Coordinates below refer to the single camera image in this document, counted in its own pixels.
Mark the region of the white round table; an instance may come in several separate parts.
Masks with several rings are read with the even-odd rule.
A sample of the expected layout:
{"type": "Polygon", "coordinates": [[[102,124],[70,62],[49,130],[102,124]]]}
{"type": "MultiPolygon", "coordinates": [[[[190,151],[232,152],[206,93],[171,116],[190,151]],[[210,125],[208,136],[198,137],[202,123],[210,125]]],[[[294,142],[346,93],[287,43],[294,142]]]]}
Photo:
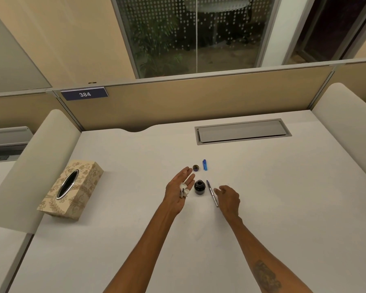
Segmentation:
{"type": "Polygon", "coordinates": [[[217,47],[217,29],[218,22],[217,18],[219,14],[236,11],[250,7],[254,0],[183,0],[187,11],[195,13],[195,26],[196,35],[198,34],[198,14],[199,13],[210,13],[215,17],[213,24],[213,35],[212,35],[212,47],[217,47]]]}

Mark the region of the person's left forearm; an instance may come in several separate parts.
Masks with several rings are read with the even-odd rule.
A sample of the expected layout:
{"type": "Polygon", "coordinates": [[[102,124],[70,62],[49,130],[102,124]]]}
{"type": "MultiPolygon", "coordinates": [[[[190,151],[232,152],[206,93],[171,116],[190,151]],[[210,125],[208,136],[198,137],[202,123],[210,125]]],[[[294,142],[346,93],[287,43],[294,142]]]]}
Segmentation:
{"type": "Polygon", "coordinates": [[[103,293],[146,293],[156,261],[181,208],[160,204],[140,240],[103,293]]]}

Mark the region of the beige desk partition panel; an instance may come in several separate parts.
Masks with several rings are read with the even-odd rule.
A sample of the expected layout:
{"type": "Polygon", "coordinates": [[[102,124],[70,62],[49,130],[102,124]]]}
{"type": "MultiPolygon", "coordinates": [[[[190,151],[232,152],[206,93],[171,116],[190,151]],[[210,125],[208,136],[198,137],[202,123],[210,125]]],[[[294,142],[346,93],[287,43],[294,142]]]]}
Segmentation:
{"type": "Polygon", "coordinates": [[[36,132],[58,109],[78,130],[284,113],[313,108],[332,83],[366,102],[366,58],[138,79],[106,85],[108,96],[66,100],[59,89],[0,93],[0,128],[36,132]]]}

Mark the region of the white curved side divider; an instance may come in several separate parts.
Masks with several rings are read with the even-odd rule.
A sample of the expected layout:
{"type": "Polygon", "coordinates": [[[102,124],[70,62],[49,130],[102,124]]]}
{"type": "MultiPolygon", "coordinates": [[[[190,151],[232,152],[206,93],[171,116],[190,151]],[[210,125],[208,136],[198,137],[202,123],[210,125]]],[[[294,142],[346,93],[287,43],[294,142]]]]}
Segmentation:
{"type": "Polygon", "coordinates": [[[312,113],[366,173],[366,103],[342,83],[333,83],[312,113]]]}
{"type": "Polygon", "coordinates": [[[0,185],[0,227],[35,234],[37,210],[68,164],[81,132],[60,110],[52,110],[0,185]]]}

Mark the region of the dotted glass window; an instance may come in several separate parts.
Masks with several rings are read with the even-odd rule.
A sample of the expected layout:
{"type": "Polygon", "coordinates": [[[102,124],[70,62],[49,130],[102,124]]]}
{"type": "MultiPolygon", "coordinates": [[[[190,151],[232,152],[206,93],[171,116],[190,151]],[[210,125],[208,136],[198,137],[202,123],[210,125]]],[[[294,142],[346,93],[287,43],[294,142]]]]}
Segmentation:
{"type": "Polygon", "coordinates": [[[263,64],[281,0],[254,0],[250,7],[219,14],[216,48],[212,47],[213,14],[198,14],[196,35],[195,13],[186,10],[183,0],[111,2],[135,78],[142,79],[135,59],[137,48],[131,40],[130,25],[133,21],[176,15],[175,48],[182,53],[183,63],[188,68],[178,75],[259,68],[263,64]]]}

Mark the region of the blue desk number plate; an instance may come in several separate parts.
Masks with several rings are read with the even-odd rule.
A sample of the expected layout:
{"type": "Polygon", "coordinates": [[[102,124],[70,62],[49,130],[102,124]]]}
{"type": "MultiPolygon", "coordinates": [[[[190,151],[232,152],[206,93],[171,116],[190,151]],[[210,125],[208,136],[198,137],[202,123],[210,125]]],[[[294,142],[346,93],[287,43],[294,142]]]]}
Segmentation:
{"type": "Polygon", "coordinates": [[[67,101],[108,97],[108,93],[104,87],[62,90],[61,94],[67,101]]]}

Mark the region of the silver fountain pen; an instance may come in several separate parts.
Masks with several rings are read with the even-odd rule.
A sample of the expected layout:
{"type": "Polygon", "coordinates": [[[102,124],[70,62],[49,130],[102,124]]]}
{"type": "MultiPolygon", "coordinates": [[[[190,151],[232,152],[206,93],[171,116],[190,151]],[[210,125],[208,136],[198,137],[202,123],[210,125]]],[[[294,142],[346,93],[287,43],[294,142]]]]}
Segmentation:
{"type": "Polygon", "coordinates": [[[216,198],[216,194],[215,194],[214,190],[212,189],[212,187],[210,185],[210,182],[208,180],[206,180],[206,184],[207,184],[207,187],[208,187],[208,189],[209,189],[209,191],[211,193],[211,196],[213,198],[213,201],[214,201],[216,207],[218,208],[219,207],[219,203],[218,203],[218,199],[216,198]]]}

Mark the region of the green potted plant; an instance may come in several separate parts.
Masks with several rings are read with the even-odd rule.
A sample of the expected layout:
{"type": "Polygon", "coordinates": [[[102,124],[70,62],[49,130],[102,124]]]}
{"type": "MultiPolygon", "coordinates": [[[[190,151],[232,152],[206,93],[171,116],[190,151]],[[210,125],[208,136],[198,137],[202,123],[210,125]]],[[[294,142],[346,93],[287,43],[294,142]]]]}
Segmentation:
{"type": "Polygon", "coordinates": [[[144,17],[130,25],[131,40],[136,46],[135,59],[142,78],[164,77],[185,73],[183,55],[175,48],[176,15],[144,17]]]}

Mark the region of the person's left hand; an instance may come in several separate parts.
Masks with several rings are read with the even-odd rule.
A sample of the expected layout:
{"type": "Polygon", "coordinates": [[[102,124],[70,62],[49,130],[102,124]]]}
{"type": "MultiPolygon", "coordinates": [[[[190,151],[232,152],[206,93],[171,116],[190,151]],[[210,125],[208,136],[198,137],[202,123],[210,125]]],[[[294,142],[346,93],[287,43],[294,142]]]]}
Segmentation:
{"type": "Polygon", "coordinates": [[[174,217],[181,212],[185,205],[185,198],[179,197],[180,191],[178,190],[178,178],[182,170],[167,184],[163,199],[163,203],[167,205],[168,210],[171,211],[174,217]]]}

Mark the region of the beige floral tissue box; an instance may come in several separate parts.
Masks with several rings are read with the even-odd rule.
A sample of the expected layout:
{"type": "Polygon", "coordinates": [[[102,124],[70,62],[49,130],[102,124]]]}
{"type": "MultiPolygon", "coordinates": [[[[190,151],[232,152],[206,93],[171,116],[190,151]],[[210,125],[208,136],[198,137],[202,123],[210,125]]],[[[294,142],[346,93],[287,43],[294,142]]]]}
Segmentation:
{"type": "Polygon", "coordinates": [[[69,161],[37,210],[78,221],[103,173],[95,161],[69,161]]]}

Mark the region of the person's right forearm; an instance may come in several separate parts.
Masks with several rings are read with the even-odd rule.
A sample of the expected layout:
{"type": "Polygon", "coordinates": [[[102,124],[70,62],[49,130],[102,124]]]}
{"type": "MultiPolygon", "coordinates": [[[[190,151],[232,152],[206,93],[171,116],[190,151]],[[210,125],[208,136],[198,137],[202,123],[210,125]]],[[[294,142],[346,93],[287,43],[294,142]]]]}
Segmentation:
{"type": "Polygon", "coordinates": [[[239,216],[228,216],[226,220],[262,293],[313,293],[260,243],[239,216]]]}

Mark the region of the dark glass door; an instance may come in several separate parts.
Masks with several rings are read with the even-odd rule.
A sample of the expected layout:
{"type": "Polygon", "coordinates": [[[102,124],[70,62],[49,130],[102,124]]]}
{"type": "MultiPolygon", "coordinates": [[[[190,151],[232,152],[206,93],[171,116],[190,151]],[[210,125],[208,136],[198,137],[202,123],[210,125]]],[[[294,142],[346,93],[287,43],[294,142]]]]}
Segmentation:
{"type": "Polygon", "coordinates": [[[366,58],[366,0],[309,0],[283,64],[366,58]]]}

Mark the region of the person's right hand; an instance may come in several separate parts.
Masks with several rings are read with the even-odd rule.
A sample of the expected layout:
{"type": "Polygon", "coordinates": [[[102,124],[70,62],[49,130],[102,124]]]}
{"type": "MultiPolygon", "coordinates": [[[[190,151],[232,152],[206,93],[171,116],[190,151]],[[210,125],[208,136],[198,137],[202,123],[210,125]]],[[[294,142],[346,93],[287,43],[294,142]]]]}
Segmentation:
{"type": "Polygon", "coordinates": [[[215,188],[214,192],[218,199],[219,209],[228,223],[242,222],[239,216],[239,194],[229,186],[215,188]]]}

